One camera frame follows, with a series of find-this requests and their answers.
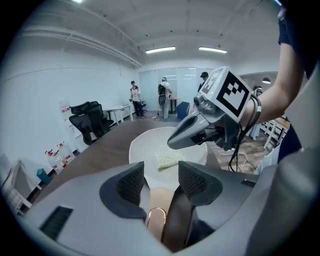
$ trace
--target wooden floor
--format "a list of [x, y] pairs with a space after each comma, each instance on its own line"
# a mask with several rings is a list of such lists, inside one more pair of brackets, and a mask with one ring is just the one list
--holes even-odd
[[[145, 120], [154, 120], [156, 122], [160, 122], [160, 118], [157, 115], [157, 111], [147, 111], [144, 112]], [[169, 117], [175, 117], [176, 114], [169, 114]], [[133, 119], [140, 121], [143, 120], [141, 118], [136, 118], [136, 115], [133, 114]], [[264, 145], [267, 141], [268, 137], [260, 131], [259, 137], [256, 140], [253, 140], [251, 137], [246, 136], [244, 138], [244, 142], [240, 145], [239, 153], [244, 153], [247, 156], [247, 160], [252, 163], [246, 162], [242, 168], [244, 173], [252, 173], [260, 163], [260, 161], [266, 156], [269, 151], [264, 150]], [[220, 166], [224, 170], [228, 170], [228, 164], [231, 159], [232, 152], [225, 152], [222, 148], [218, 147], [214, 142], [206, 142], [207, 145], [212, 148]], [[238, 166], [241, 168], [246, 157], [238, 154]], [[233, 162], [232, 167], [236, 170], [236, 164]]]

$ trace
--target black slot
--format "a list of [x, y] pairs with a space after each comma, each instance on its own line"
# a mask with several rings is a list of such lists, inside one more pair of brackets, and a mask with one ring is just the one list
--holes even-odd
[[244, 179], [243, 181], [241, 181], [241, 184], [248, 186], [248, 187], [251, 187], [251, 188], [253, 188], [256, 185], [255, 182], [247, 180], [247, 179]]
[[51, 239], [56, 240], [72, 212], [73, 209], [58, 206], [42, 224], [40, 230]]

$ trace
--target folded cloth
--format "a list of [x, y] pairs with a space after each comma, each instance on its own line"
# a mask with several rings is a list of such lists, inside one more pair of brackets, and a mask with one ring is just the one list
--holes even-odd
[[170, 149], [167, 153], [154, 153], [154, 163], [157, 169], [177, 165], [183, 160], [183, 156], [174, 149]]

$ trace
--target hat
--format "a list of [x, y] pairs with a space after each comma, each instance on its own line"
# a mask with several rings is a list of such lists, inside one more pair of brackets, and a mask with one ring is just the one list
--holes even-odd
[[202, 72], [201, 78], [207, 78], [209, 76], [208, 72]]

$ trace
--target black pants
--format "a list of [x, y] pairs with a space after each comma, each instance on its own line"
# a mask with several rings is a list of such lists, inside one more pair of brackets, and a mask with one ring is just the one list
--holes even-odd
[[135, 114], [137, 117], [143, 117], [144, 116], [144, 112], [142, 110], [141, 104], [138, 101], [132, 101], [133, 106], [134, 106], [134, 110], [135, 110]]

